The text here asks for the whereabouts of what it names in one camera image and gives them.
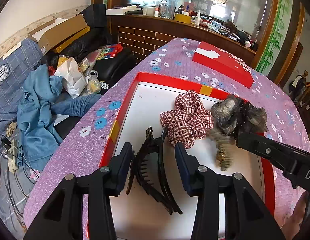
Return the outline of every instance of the wooden staircase railing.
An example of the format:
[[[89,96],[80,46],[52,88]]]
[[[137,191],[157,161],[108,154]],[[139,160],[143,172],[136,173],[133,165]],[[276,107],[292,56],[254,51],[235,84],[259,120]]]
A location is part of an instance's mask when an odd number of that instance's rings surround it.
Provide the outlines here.
[[[308,103],[310,102],[310,97],[308,98],[308,100],[305,102],[305,104],[303,103],[303,106],[300,106],[301,101],[303,101],[303,99],[305,98],[305,96],[310,92],[310,82],[306,82],[306,89],[303,92],[303,94],[301,95],[301,97],[299,98],[296,107],[297,108],[306,108],[306,106],[308,105]]]

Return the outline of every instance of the white paper bag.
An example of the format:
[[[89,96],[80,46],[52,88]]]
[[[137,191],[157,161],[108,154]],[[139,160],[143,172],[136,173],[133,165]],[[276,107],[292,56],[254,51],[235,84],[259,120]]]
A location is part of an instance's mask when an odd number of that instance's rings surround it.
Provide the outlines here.
[[[54,75],[63,77],[63,87],[71,98],[78,97],[87,85],[87,81],[73,57],[61,64]]]

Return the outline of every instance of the small label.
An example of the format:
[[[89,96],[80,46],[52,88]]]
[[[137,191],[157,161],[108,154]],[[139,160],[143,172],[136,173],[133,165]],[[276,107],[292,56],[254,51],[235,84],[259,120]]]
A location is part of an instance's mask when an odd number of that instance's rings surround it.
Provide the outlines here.
[[[6,65],[0,66],[0,82],[4,81],[8,74],[8,67]]]
[[[235,37],[233,37],[233,36],[229,36],[229,38],[232,39],[232,40],[234,40],[234,41],[237,40],[237,39],[236,39]]]
[[[40,51],[44,54],[46,52],[46,48],[43,46]]]
[[[108,88],[110,87],[110,85],[108,85],[104,81],[99,81],[99,83],[101,84],[101,88],[103,88],[103,89],[107,89],[108,90]]]

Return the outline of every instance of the blue jeans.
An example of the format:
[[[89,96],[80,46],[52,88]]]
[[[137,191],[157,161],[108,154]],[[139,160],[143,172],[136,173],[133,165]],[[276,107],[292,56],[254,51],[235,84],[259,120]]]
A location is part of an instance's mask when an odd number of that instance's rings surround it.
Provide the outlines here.
[[[102,97],[100,94],[66,99],[56,104],[51,104],[52,114],[66,114],[83,117],[89,109]]]

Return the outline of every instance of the white box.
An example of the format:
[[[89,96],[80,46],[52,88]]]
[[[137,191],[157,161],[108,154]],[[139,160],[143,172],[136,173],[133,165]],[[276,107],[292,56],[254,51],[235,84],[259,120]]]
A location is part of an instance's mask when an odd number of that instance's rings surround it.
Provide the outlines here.
[[[106,10],[106,15],[124,15],[125,12],[129,11],[140,11],[141,8],[118,8]]]

